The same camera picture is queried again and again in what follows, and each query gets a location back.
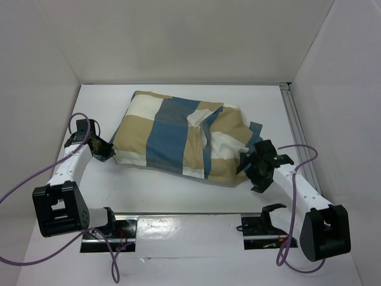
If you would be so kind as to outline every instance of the white wall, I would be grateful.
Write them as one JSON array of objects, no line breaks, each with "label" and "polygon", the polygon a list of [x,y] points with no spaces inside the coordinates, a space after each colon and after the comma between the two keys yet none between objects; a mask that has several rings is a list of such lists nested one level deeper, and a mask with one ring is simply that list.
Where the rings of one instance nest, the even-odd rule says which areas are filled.
[{"label": "white wall", "polygon": [[336,0],[292,93],[324,195],[348,207],[364,286],[381,271],[381,0]]},{"label": "white wall", "polygon": [[290,82],[333,0],[34,0],[82,83]]},{"label": "white wall", "polygon": [[[0,0],[0,195],[58,154],[79,81],[30,0]],[[0,255],[22,261],[35,224],[32,191],[46,173],[0,206]],[[20,269],[0,263],[0,284]]]}]

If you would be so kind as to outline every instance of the white floor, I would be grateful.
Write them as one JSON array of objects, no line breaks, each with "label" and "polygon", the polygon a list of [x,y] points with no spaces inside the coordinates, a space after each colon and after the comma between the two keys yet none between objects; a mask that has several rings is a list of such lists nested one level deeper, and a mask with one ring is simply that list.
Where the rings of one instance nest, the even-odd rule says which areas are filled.
[{"label": "white floor", "polygon": [[[247,119],[263,124],[261,136],[276,147],[292,144],[292,134],[277,86],[207,85],[85,85],[74,112],[83,112],[101,125],[109,140],[134,91],[146,90],[177,97],[239,105]],[[297,162],[295,149],[286,151]],[[278,188],[264,194],[249,182],[236,187],[205,183],[169,173],[116,165],[113,159],[93,159],[80,190],[88,207],[110,206],[125,213],[245,213],[260,212],[271,203],[289,204]],[[276,250],[243,250],[236,231],[238,214],[183,215],[139,220],[136,252],[118,258],[121,285],[361,285],[350,254],[329,259],[313,275],[300,275],[275,265]],[[25,261],[44,257],[73,234],[43,238],[36,225]],[[24,267],[18,286],[113,285],[107,253],[80,254],[80,241],[49,262]],[[289,261],[311,267],[298,249]]]}]

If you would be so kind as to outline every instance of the pillow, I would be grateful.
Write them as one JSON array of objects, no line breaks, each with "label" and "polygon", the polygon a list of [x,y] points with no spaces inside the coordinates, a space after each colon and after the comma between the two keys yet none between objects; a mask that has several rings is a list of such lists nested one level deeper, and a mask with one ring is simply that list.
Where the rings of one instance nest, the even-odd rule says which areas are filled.
[{"label": "pillow", "polygon": [[118,164],[238,184],[247,177],[236,168],[261,128],[244,124],[235,105],[136,91],[111,142]]}]

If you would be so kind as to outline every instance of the cable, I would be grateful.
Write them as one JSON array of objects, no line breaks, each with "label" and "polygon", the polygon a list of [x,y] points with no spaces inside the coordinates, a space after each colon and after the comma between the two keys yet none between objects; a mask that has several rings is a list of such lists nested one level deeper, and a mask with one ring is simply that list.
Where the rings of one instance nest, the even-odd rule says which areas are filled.
[{"label": "cable", "polygon": [[310,274],[310,273],[314,273],[316,271],[319,271],[324,263],[325,263],[325,259],[323,259],[320,263],[320,265],[313,269],[313,270],[308,270],[308,271],[302,271],[302,270],[299,270],[295,267],[293,267],[292,265],[290,265],[286,259],[287,259],[287,256],[288,256],[288,253],[289,253],[289,250],[290,250],[290,247],[291,247],[291,242],[292,242],[292,234],[293,234],[293,226],[295,224],[295,216],[296,216],[296,173],[297,171],[305,164],[315,160],[318,156],[318,152],[315,148],[311,147],[311,146],[308,146],[308,145],[304,145],[304,144],[295,144],[295,145],[287,145],[287,146],[283,146],[283,147],[280,147],[278,148],[278,150],[280,149],[285,149],[285,148],[289,148],[289,147],[305,147],[305,148],[309,148],[311,150],[313,150],[315,152],[315,155],[300,163],[299,165],[296,166],[296,168],[294,169],[294,173],[292,174],[292,188],[293,188],[293,198],[292,198],[292,212],[291,212],[291,223],[290,223],[290,231],[288,232],[288,238],[287,240],[282,243],[282,245],[280,246],[280,249],[279,249],[279,252],[278,252],[278,255],[276,257],[276,265],[278,266],[282,266],[283,264],[286,264],[289,268],[291,268],[293,271],[296,271],[298,273],[303,273],[303,274]]},{"label": "cable", "polygon": [[[23,186],[25,183],[27,183],[28,181],[32,180],[33,178],[37,177],[38,175],[42,174],[43,172],[46,172],[47,170],[51,169],[51,168],[54,168],[55,166],[61,164],[63,161],[66,161],[68,158],[70,158],[73,154],[77,153],[81,148],[82,146],[84,146],[86,143],[87,143],[87,140],[89,139],[89,136],[90,136],[90,120],[89,118],[81,113],[81,112],[78,112],[78,113],[74,113],[70,119],[69,119],[69,122],[68,122],[68,130],[71,134],[71,127],[70,127],[70,123],[71,123],[71,120],[73,119],[74,116],[77,116],[77,115],[81,115],[83,116],[87,123],[88,123],[88,129],[86,131],[86,135],[85,137],[83,138],[83,141],[78,145],[78,147],[70,154],[68,154],[67,156],[59,159],[58,161],[56,161],[55,163],[49,165],[48,167],[45,167],[43,168],[42,170],[34,173],[33,175],[29,176],[28,178],[26,178],[25,180],[21,181],[20,183],[18,183],[16,186],[14,186],[13,188],[11,188],[8,192],[6,192],[1,198],[0,198],[0,204],[7,198],[9,197],[14,191],[16,191],[17,189],[19,189],[19,187]],[[87,229],[85,231],[82,231],[80,234],[76,235],[72,240],[70,240],[67,244],[65,244],[63,247],[61,247],[59,250],[57,250],[56,252],[50,254],[49,256],[46,256],[45,258],[42,258],[42,259],[39,259],[39,260],[35,260],[35,261],[31,261],[31,262],[15,262],[15,261],[11,261],[11,260],[8,260],[6,258],[3,258],[2,256],[0,256],[0,262],[2,263],[5,263],[5,264],[8,264],[8,265],[13,265],[13,266],[30,266],[30,265],[36,265],[36,264],[39,264],[39,263],[42,263],[42,262],[45,262],[47,260],[49,260],[50,258],[53,258],[54,256],[58,255],[59,253],[61,253],[63,250],[65,250],[70,244],[72,244],[73,242],[75,242],[75,240],[77,240],[79,237],[81,237],[83,234],[89,232],[91,229]],[[116,284],[119,283],[119,278],[120,278],[120,275],[119,275],[119,268],[118,268],[118,265],[117,265],[117,262],[116,262],[116,256],[114,255],[113,253],[113,250],[110,246],[110,243],[108,242],[108,239],[107,237],[98,229],[94,228],[93,229],[94,231],[96,231],[97,233],[99,233],[103,239],[105,240],[106,242],[106,245],[107,245],[107,248],[110,252],[110,255],[111,255],[111,258],[113,260],[113,265],[112,265],[112,268],[111,268],[111,274],[113,276],[113,280]]]},{"label": "cable", "polygon": [[98,131],[99,131],[98,137],[100,137],[101,136],[101,127],[99,126],[98,121],[94,120],[94,122],[98,125]]}]

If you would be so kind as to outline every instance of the white fabric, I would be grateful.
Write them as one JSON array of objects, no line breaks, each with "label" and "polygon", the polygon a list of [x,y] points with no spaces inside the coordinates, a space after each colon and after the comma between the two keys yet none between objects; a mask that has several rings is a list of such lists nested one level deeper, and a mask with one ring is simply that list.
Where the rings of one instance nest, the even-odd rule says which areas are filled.
[{"label": "white fabric", "polygon": [[192,114],[188,115],[188,125],[189,126],[199,126],[201,122],[212,115],[214,112],[209,109],[195,110]]},{"label": "white fabric", "polygon": [[115,159],[118,164],[134,164],[137,166],[147,166],[147,159],[144,155],[130,152],[115,150]]},{"label": "white fabric", "polygon": [[239,158],[240,153],[247,153],[247,148],[243,143],[235,138],[221,132],[210,132],[211,134],[211,158],[212,159],[233,159]]},{"label": "white fabric", "polygon": [[162,102],[162,98],[139,94],[131,101],[126,115],[135,115],[154,121]]},{"label": "white fabric", "polygon": [[189,167],[183,167],[183,175],[200,179],[205,178],[204,170],[191,169]]}]

